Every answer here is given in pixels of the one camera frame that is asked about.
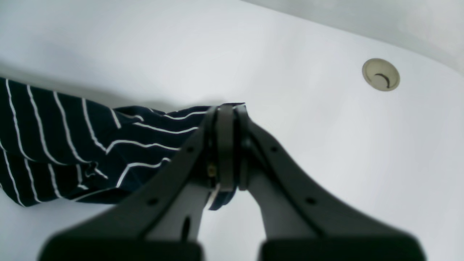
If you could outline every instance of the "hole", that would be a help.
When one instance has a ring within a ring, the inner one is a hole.
[[[310,205],[316,205],[316,200],[312,197],[307,197],[306,198],[306,203],[310,204]]]
[[[184,220],[184,225],[182,226],[181,238],[183,241],[187,240],[189,232],[190,232],[190,217],[187,216]]]
[[[153,206],[153,205],[156,205],[158,203],[158,199],[157,198],[152,198],[150,200],[147,201],[147,205],[148,206]]]
[[[400,84],[400,74],[395,66],[379,58],[365,62],[362,75],[367,83],[379,91],[392,91]]]

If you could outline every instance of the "drain cover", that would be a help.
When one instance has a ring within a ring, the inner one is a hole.
[[[362,67],[364,79],[379,91],[393,91],[400,84],[400,74],[391,63],[374,58]]]

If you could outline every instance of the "fabric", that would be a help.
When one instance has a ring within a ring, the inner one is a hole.
[[[118,203],[169,164],[208,108],[111,109],[0,78],[0,188],[25,207]]]

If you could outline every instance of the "striped shirt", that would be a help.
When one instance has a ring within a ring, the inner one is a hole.
[[[0,189],[25,207],[118,203],[169,164],[208,108],[111,109],[0,78]]]

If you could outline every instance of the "clamp jaw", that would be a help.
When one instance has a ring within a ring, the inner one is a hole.
[[[212,107],[171,163],[108,211],[58,233],[41,261],[202,261],[208,205],[236,188],[261,208],[262,261],[423,261],[414,236],[353,209],[312,180],[245,106]]]

